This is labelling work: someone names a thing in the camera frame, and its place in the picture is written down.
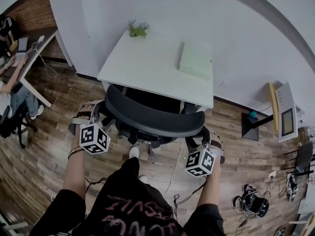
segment seated person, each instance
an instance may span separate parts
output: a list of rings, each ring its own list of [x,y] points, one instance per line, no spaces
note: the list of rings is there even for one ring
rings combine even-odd
[[[11,17],[6,17],[4,14],[0,15],[0,40],[7,41],[8,46],[21,36],[21,31],[18,24]]]
[[[80,112],[91,112],[92,108],[88,104]],[[79,142],[80,126],[77,125],[63,189],[30,236],[225,236],[218,209],[220,158],[216,158],[212,174],[207,176],[196,210],[182,227],[162,194],[148,184],[148,177],[138,178],[137,147],[131,148],[130,159],[107,179],[86,216],[86,171]]]
[[[16,67],[12,77],[9,82],[5,84],[0,80],[0,115],[3,116],[4,111],[7,106],[10,106],[10,112],[8,118],[11,118],[16,113],[19,106],[25,101],[29,109],[29,115],[32,120],[34,120],[38,115],[42,114],[44,111],[44,106],[38,106],[37,98],[29,92],[24,86],[20,88],[16,93],[12,93],[12,89],[15,86],[15,83],[19,77],[20,71],[28,59],[27,56],[24,56]],[[14,63],[15,57],[12,57],[10,61],[0,69],[0,76]]]

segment small potted plant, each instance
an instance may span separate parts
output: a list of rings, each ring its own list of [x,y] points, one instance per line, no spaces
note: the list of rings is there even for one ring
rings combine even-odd
[[[143,36],[145,37],[147,35],[146,30],[150,28],[149,24],[146,22],[141,23],[138,27],[134,26],[134,23],[136,20],[129,20],[129,36],[130,37],[137,37],[137,36]]]

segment chair backrest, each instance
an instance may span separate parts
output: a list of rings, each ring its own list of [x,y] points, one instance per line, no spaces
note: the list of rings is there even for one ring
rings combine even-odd
[[[9,111],[10,107],[7,106],[3,116],[1,116],[0,119],[0,135],[4,138],[9,137],[12,132],[16,130],[17,125],[20,125],[22,123],[22,120],[26,116],[28,108],[26,103],[24,102],[21,106],[19,106],[16,113],[11,118],[7,117]]]
[[[296,155],[296,168],[302,172],[304,168],[309,166],[313,157],[313,143],[309,142],[303,144],[298,148],[297,155]]]
[[[114,85],[107,90],[105,105],[118,123],[159,137],[195,136],[202,130],[205,121],[204,112],[174,114],[144,106],[125,96]]]

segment jeans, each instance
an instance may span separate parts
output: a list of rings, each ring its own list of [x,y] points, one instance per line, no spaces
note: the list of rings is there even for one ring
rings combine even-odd
[[[19,106],[22,105],[23,102],[26,102],[26,105],[29,109],[29,115],[35,116],[38,111],[38,100],[37,98],[28,91],[24,86],[20,88],[16,93],[11,94],[11,103],[10,106],[12,108],[12,116],[15,115]]]

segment wall baseboard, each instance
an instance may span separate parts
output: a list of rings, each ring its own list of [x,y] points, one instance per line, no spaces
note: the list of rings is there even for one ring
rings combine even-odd
[[[61,58],[45,57],[45,56],[42,56],[42,58],[43,58],[44,60],[48,60],[48,61],[55,61],[55,62],[60,62],[60,63],[66,63],[66,64],[68,64],[68,62],[67,62],[65,59],[61,59]]]
[[[249,108],[249,107],[243,106],[243,105],[238,104],[238,103],[235,103],[235,102],[233,102],[233,101],[229,101],[229,100],[226,100],[226,99],[217,97],[217,96],[214,96],[213,98],[214,98],[214,100],[217,100],[217,101],[220,101],[220,102],[224,102],[224,103],[226,103],[226,104],[229,104],[229,105],[232,105],[232,106],[235,106],[235,107],[238,107],[238,108],[247,110],[247,111],[249,111],[249,112],[254,111],[254,112],[256,112],[258,115],[261,115],[261,116],[264,116],[264,117],[268,117],[268,116],[269,116],[269,115],[266,115],[266,114],[264,114],[264,113],[262,113],[262,112],[259,112],[259,111],[255,110],[255,109],[251,109],[251,108]]]
[[[98,81],[98,82],[101,82],[101,81],[99,81],[96,77],[93,77],[93,76],[90,76],[90,75],[85,75],[85,74],[82,74],[82,73],[77,73],[77,76],[80,77],[80,78],[84,78],[84,79],[91,80],[91,81]]]

